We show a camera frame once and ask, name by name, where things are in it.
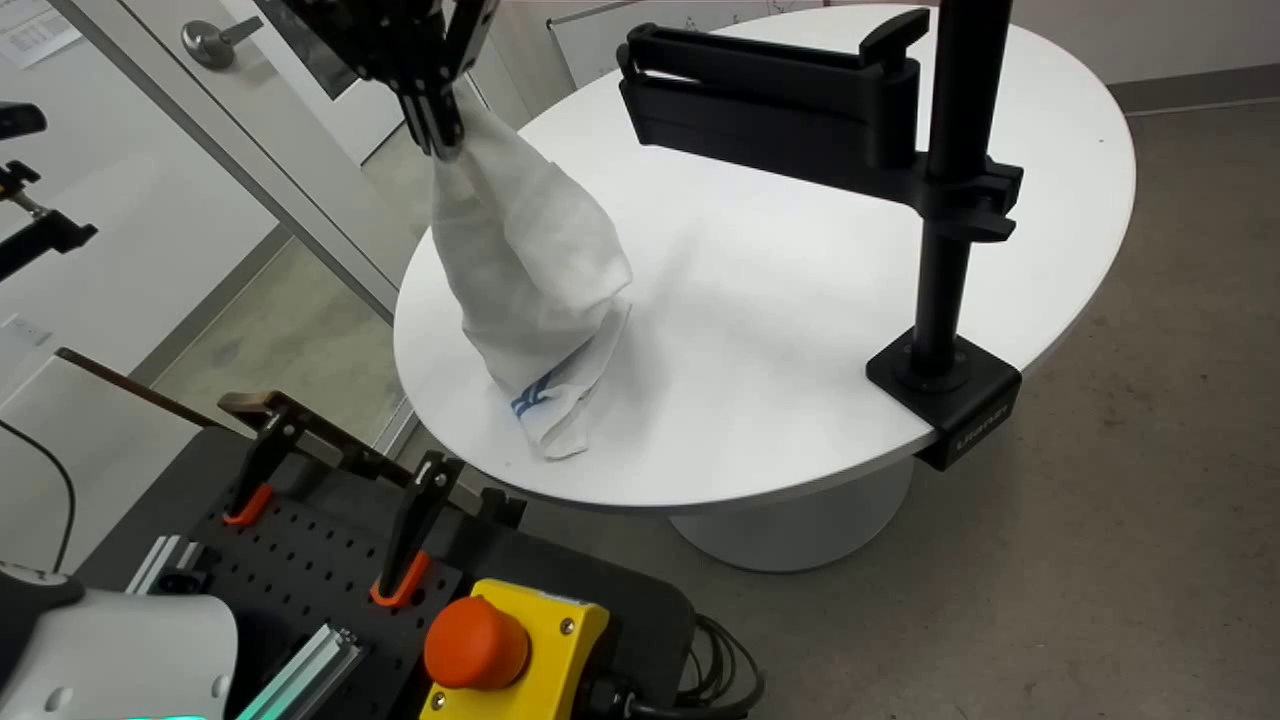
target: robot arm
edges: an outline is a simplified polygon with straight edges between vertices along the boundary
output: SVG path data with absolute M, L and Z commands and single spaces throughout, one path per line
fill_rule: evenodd
M 465 123 L 451 86 L 478 64 L 502 0 L 286 0 L 357 75 L 400 97 L 411 141 L 451 159 Z

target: red button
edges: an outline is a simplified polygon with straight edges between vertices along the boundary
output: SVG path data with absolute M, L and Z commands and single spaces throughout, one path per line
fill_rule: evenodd
M 508 688 L 527 670 L 527 632 L 485 595 L 447 604 L 427 636 L 424 664 L 444 688 Z

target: gray floor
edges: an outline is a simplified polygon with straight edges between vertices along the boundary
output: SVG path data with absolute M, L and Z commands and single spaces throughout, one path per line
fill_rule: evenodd
M 427 230 L 427 155 L 405 130 L 363 166 L 363 175 L 407 230 Z M 367 251 L 396 278 L 407 270 L 411 248 Z M 396 432 L 396 403 L 405 399 L 388 325 L 302 239 L 286 239 L 198 339 L 164 364 L 151 389 L 218 420 L 228 420 L 218 408 L 223 391 L 275 389 L 367 446 Z
M 662 517 L 538 505 L 527 528 L 732 626 L 765 720 L 1280 717 L 1280 104 L 1134 130 L 1119 270 L 1015 420 L 862 558 L 748 576 Z

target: black mount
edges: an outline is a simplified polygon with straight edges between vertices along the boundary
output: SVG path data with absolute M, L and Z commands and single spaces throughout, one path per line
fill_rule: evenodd
M 37 104 L 0 104 L 0 141 L 13 141 L 13 135 L 34 135 L 34 131 L 43 131 L 43 111 Z M 70 219 L 66 213 L 56 209 L 40 209 L 26 189 L 37 183 L 40 175 L 13 159 L 0 170 L 0 203 L 21 203 L 34 224 L 13 231 L 4 243 L 0 243 L 0 282 L 8 282 L 13 271 L 28 270 L 37 257 L 43 251 L 71 251 L 79 243 L 88 243 L 88 237 L 97 237 L 92 224 L 77 224 Z
M 286 0 L 357 75 L 400 97 L 411 141 L 451 159 L 465 141 L 451 86 L 478 64 L 502 0 Z
M 945 0 L 931 150 L 915 151 L 921 64 L 907 48 L 929 13 L 882 24 L 862 56 L 674 28 L 621 48 L 624 104 L 642 146 L 663 146 L 923 216 L 915 330 L 868 378 L 937 427 L 921 451 L 947 469 L 1015 403 L 1020 374 L 955 337 L 971 243 L 1014 237 L 1020 170 L 990 159 L 1014 0 Z

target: yellow box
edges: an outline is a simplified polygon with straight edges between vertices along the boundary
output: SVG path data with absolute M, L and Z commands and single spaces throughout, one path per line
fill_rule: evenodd
M 608 628 L 608 610 L 504 582 L 480 582 L 472 595 L 485 595 L 527 632 L 527 674 L 497 694 L 435 686 L 421 720 L 571 720 L 571 702 L 584 664 Z

